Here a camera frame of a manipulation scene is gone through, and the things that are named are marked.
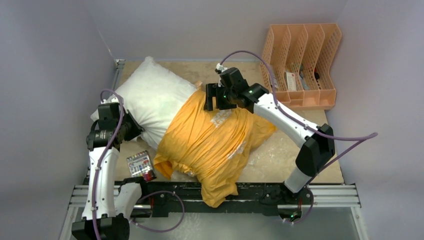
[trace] floor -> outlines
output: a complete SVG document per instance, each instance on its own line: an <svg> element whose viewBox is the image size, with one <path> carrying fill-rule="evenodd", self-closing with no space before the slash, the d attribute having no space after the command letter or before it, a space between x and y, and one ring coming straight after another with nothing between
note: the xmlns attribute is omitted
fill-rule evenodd
<svg viewBox="0 0 424 240"><path fill-rule="evenodd" d="M140 61L126 61L119 84L124 83L140 64ZM218 76L214 71L216 62L180 61L159 62L159 64L192 83L201 81L203 89L205 84L218 81ZM263 84L259 64L256 62L226 62L225 66L239 68L249 84ZM297 111L297 113L318 125L327 123L326 114L323 110L305 110ZM144 150L149 152L152 159L155 157L156 151L141 139L138 139L137 142L125 142L121 145L115 180L119 181L131 177L126 158ZM238 182L283 182L295 167L295 159L298 153L299 148L294 142L283 132L277 131L250 154L248 164ZM166 178L160 174L157 175L156 181L166 181ZM171 180L196 181L194 177L179 172L174 172ZM325 169L313 181L313 183L343 182L338 161Z"/></svg>

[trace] yellow cloth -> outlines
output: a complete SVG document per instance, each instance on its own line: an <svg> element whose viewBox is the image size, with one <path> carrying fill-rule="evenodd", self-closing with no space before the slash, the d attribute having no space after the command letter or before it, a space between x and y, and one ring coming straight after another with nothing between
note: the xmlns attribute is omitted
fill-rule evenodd
<svg viewBox="0 0 424 240"><path fill-rule="evenodd" d="M157 148L154 167L168 179L174 170L194 173L203 201L218 207L238 195L236 181L249 153L276 130L246 109L205 111L205 92L198 90L182 106Z"/></svg>

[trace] organizer compartment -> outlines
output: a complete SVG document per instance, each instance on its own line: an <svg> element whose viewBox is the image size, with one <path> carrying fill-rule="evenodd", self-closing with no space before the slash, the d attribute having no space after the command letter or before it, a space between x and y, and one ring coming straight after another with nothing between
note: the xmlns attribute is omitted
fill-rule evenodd
<svg viewBox="0 0 424 240"><path fill-rule="evenodd" d="M273 24L270 26L262 58L272 66L280 102L291 109L331 109L336 89L330 67L342 34L337 24ZM303 88L299 71L303 67ZM260 64L265 87L272 91L267 68ZM293 73L296 91L288 91L285 71Z"/></svg>

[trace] pillow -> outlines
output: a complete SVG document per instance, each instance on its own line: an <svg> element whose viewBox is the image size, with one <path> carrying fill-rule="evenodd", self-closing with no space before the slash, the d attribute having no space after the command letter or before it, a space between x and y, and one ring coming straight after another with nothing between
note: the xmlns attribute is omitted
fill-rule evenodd
<svg viewBox="0 0 424 240"><path fill-rule="evenodd" d="M148 56L134 73L116 89L137 123L144 128L141 138L153 149L164 137L171 121L197 88L187 80L157 64ZM111 96L107 102L117 102ZM99 113L91 115L93 121Z"/></svg>

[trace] orange fabric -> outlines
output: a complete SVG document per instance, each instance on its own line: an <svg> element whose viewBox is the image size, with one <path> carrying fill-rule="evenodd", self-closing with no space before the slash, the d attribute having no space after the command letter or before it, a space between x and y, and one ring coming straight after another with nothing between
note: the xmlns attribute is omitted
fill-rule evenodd
<svg viewBox="0 0 424 240"><path fill-rule="evenodd" d="M205 92L187 100L157 148L154 167L168 179L174 170L194 173L203 201L218 207L237 195L236 181L251 149L259 147L276 127L246 109L205 111Z"/></svg>

